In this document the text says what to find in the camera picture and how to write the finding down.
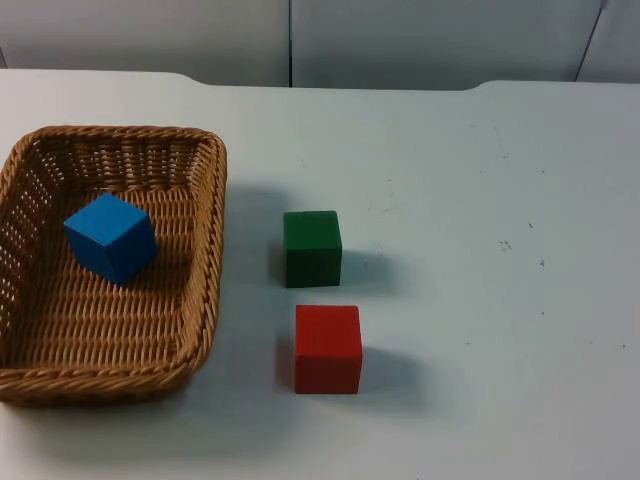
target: toy block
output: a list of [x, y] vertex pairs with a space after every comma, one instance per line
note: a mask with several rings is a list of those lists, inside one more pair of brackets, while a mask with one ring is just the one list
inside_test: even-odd
[[296, 393], [358, 393], [362, 340], [358, 307], [296, 306]]
[[64, 228], [78, 263], [118, 285], [156, 256], [149, 215], [109, 194], [67, 218]]
[[340, 285], [342, 241], [338, 215], [326, 212], [284, 214], [285, 285]]

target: red cube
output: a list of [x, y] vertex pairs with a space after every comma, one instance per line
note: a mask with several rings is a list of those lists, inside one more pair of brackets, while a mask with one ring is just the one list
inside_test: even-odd
[[358, 393], [358, 307], [296, 306], [296, 393]]

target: basket weave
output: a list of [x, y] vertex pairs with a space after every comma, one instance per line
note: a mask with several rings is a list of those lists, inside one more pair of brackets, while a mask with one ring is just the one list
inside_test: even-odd
[[[217, 322], [226, 150], [212, 133], [47, 127], [0, 174], [0, 400], [146, 399], [184, 384]], [[63, 221], [108, 191], [149, 213], [158, 255], [126, 287], [80, 267]]]

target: green cube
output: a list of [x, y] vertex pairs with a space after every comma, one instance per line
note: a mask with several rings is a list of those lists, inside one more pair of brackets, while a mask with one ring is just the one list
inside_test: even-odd
[[342, 241], [336, 212], [284, 214], [285, 285], [340, 285]]

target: cube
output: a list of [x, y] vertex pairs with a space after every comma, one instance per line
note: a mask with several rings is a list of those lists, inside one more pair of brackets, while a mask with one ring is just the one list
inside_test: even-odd
[[362, 341], [358, 307], [296, 307], [296, 393], [358, 393]]
[[117, 284], [126, 284], [157, 253], [149, 215], [104, 194], [64, 222], [80, 265]]
[[285, 285], [340, 285], [342, 241], [333, 211], [284, 214]]

